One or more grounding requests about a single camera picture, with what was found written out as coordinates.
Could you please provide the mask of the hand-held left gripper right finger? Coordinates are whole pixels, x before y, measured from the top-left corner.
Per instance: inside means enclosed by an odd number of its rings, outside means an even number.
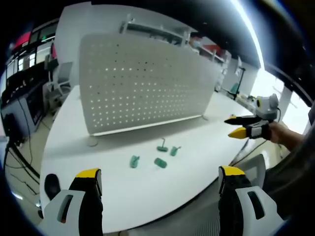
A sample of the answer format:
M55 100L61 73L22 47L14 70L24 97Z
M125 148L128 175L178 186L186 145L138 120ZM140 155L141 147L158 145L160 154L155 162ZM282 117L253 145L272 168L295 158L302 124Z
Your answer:
M221 236L271 236L283 224L277 204L237 167L219 167Z

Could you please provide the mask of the person's right hand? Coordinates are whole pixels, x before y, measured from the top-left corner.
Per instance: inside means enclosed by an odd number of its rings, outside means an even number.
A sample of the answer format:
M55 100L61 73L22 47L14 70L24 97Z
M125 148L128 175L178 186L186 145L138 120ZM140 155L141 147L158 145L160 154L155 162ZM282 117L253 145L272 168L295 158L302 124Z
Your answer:
M290 135L291 131L284 127L283 125L272 122L269 123L269 141L271 141L274 144L282 145L286 147L287 149L291 149L290 147Z

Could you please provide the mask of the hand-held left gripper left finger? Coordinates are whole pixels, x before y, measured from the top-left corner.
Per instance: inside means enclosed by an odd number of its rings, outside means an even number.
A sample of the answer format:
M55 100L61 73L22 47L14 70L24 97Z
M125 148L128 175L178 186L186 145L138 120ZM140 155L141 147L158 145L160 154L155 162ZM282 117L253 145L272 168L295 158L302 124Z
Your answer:
M103 235L101 169L81 171L70 187L63 190L58 177L49 174L46 176L44 189L50 202L43 210L43 235Z

